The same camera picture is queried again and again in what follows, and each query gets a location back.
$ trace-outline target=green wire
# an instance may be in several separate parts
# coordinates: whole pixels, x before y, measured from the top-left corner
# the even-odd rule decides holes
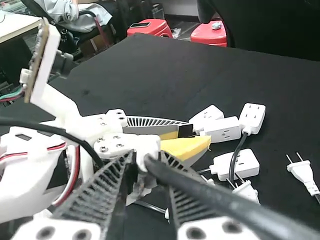
[[[0,100],[14,98],[14,97],[20,95],[21,93],[22,93],[22,87],[18,88],[18,90],[14,91],[12,93],[0,96]]]

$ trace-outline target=cardboard box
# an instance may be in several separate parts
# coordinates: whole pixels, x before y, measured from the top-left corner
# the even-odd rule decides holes
[[[110,46],[115,44],[115,40],[114,40],[113,33],[111,32],[111,30],[107,29],[107,30],[105,30],[105,33],[106,33],[108,43],[110,44]],[[106,44],[104,42],[104,39],[100,34],[95,36],[94,38],[91,38],[88,41],[85,41],[84,43],[82,43],[79,46],[79,48],[80,48],[84,57],[90,56],[90,55],[93,55],[96,53],[100,53],[100,52],[107,49]]]

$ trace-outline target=person's leg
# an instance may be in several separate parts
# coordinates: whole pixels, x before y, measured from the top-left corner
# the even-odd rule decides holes
[[[130,9],[126,1],[104,0],[95,3],[104,7],[112,15],[110,23],[115,28],[118,38],[123,40],[127,36],[129,25],[132,23]]]

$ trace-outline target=circuit board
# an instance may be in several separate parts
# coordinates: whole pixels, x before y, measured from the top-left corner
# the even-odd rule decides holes
[[[39,68],[41,65],[41,61],[43,59],[48,38],[49,38],[49,22],[44,17],[38,27],[38,33],[36,37],[34,52],[29,62],[29,70],[31,74],[29,75],[26,83],[26,89],[24,94],[25,103],[30,102],[30,98],[31,98],[33,89],[35,87],[35,82],[38,76]]]

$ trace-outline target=yellow sponge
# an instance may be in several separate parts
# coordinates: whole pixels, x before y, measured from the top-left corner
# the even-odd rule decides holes
[[[161,141],[161,150],[186,161],[209,148],[211,136],[195,136]]]

